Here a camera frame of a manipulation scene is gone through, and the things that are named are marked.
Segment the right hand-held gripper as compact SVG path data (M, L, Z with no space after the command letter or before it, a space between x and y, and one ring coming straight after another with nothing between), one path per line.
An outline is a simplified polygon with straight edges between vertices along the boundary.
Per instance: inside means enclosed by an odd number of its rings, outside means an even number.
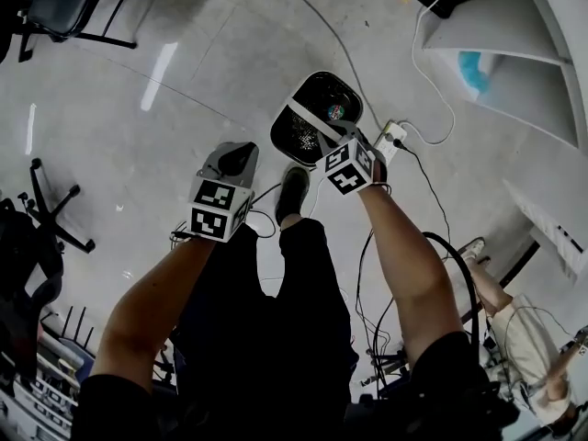
M386 159L355 123L332 120L318 128L317 168L342 195L387 182Z

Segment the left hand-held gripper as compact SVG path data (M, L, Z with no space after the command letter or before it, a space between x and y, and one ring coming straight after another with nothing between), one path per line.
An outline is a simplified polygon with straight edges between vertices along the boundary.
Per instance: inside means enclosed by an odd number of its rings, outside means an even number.
M197 171L188 195L188 230L227 243L251 208L259 149L249 142L220 144Z

